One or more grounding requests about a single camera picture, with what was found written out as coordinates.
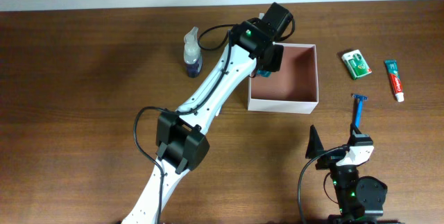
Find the teal mouthwash bottle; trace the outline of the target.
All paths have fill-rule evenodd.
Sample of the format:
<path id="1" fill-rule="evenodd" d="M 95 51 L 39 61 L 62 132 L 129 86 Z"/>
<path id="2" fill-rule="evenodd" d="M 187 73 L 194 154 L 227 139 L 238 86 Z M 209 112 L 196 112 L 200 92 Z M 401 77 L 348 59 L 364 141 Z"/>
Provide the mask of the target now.
<path id="1" fill-rule="evenodd" d="M 256 73 L 257 76 L 268 78 L 271 75 L 271 71 L 262 71 L 258 70 Z"/>

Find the green soap box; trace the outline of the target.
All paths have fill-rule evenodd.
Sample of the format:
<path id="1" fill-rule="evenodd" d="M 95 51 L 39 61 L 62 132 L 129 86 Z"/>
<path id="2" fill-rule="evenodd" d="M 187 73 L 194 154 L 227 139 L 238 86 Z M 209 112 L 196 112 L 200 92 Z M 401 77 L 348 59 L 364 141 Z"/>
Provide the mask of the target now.
<path id="1" fill-rule="evenodd" d="M 361 54 L 361 51 L 358 49 L 344 53 L 341 56 L 341 59 L 350 72 L 350 76 L 353 80 L 363 78 L 372 73 L 371 68 L 368 66 L 368 63 Z"/>

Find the red green toothpaste tube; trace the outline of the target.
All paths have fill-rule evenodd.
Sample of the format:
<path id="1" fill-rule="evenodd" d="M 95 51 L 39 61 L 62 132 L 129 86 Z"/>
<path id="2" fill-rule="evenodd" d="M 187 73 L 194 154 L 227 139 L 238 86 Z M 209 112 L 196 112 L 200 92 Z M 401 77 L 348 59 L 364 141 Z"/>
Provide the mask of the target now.
<path id="1" fill-rule="evenodd" d="M 404 92 L 402 88 L 402 83 L 400 81 L 398 64 L 395 60 L 385 60 L 384 64 L 386 65 L 395 98 L 397 102 L 403 102 Z"/>

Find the clear spray bottle purple liquid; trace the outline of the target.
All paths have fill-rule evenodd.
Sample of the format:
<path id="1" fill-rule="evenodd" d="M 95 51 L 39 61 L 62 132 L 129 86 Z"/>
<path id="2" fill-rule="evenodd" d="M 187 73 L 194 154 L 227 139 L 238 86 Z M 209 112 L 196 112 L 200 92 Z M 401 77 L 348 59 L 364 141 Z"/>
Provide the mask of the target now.
<path id="1" fill-rule="evenodd" d="M 199 76 L 203 66 L 203 57 L 198 45 L 197 34 L 198 27 L 195 26 L 184 36 L 184 61 L 187 75 L 190 78 Z"/>

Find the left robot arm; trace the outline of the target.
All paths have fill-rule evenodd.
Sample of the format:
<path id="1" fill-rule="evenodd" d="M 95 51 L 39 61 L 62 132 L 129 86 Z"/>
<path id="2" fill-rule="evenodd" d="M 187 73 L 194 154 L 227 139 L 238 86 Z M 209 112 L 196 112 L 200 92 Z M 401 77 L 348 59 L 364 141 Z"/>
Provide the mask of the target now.
<path id="1" fill-rule="evenodd" d="M 186 174 L 204 160 L 210 145 L 206 134 L 234 89 L 256 71 L 280 70 L 281 42 L 296 24 L 288 9 L 272 3 L 265 14 L 228 24 L 220 44 L 224 51 L 208 77 L 176 110 L 158 107 L 153 172 L 123 223 L 159 223 L 162 210 Z"/>

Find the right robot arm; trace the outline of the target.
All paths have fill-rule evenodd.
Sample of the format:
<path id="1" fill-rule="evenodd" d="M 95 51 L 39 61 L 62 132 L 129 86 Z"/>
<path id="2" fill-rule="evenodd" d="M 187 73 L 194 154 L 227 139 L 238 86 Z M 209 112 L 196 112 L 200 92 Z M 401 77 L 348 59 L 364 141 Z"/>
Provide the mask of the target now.
<path id="1" fill-rule="evenodd" d="M 361 177 L 358 171 L 373 151 L 373 140 L 353 123 L 348 142 L 329 150 L 323 148 L 315 126 L 310 126 L 305 158 L 317 170 L 329 171 L 340 211 L 328 216 L 328 223 L 376 223 L 383 215 L 387 185 L 372 176 Z"/>

